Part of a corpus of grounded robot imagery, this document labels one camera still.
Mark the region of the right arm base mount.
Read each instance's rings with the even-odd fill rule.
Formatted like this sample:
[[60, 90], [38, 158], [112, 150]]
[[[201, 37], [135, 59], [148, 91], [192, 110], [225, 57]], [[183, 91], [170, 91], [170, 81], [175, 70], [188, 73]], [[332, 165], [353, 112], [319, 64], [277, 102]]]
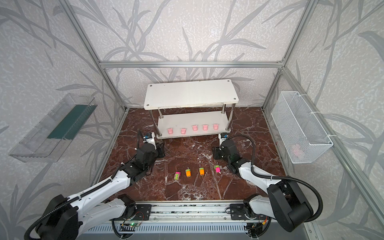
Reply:
[[264, 221], [265, 215], [257, 215], [251, 212], [250, 208], [245, 207], [244, 204], [230, 204], [229, 214], [231, 220], [244, 220], [244, 221]]

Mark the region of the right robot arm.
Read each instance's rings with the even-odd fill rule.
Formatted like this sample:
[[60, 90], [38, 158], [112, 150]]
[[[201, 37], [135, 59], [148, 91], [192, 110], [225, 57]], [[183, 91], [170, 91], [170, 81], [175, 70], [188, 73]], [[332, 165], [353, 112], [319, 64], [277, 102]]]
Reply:
[[292, 232], [304, 222], [316, 219], [322, 212], [322, 202], [314, 212], [307, 197], [299, 187], [303, 185], [319, 193], [311, 185], [301, 180], [286, 176], [274, 176], [257, 166], [251, 161], [240, 156], [233, 140], [221, 139], [220, 145], [214, 147], [215, 160], [227, 162], [228, 169], [238, 177], [250, 182], [264, 191], [268, 196], [252, 195], [243, 200], [243, 215], [249, 220], [254, 220], [259, 215], [277, 220], [287, 232]]

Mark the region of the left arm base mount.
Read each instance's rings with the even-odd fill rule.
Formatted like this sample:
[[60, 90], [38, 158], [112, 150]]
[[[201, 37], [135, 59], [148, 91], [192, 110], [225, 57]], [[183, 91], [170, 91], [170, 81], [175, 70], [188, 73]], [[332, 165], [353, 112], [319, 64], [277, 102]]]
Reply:
[[129, 221], [148, 221], [151, 214], [152, 205], [139, 204], [127, 208], [126, 219]]

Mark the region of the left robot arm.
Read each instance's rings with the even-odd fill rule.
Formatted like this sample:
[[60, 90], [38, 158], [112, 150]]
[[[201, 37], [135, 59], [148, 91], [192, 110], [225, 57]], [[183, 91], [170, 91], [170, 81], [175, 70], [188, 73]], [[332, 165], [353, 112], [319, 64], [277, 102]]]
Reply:
[[24, 239], [32, 239], [31, 233], [35, 231], [40, 240], [75, 240], [108, 220], [130, 218], [134, 214], [135, 203], [127, 195], [108, 203], [105, 200], [147, 176], [155, 161], [164, 157], [164, 143], [144, 143], [133, 158], [117, 168], [110, 177], [69, 197], [54, 197], [43, 215], [26, 230]]

